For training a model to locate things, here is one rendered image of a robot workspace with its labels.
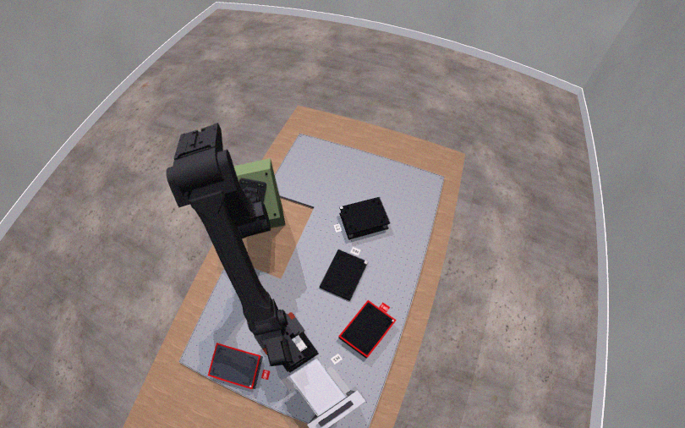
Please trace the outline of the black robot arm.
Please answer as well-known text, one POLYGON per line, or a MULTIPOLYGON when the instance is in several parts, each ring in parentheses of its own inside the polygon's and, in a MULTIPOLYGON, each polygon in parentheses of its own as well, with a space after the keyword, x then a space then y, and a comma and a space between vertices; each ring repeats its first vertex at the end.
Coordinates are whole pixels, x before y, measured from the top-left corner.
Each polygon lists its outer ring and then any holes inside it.
POLYGON ((242 240, 271 231, 264 204, 266 183, 238 181, 230 153, 223 150, 219 123, 180 135, 167 181, 178 207, 191 205, 203 222, 249 330, 261 335, 266 345, 270 366, 301 363, 305 357, 292 340, 285 311, 261 285, 242 240))

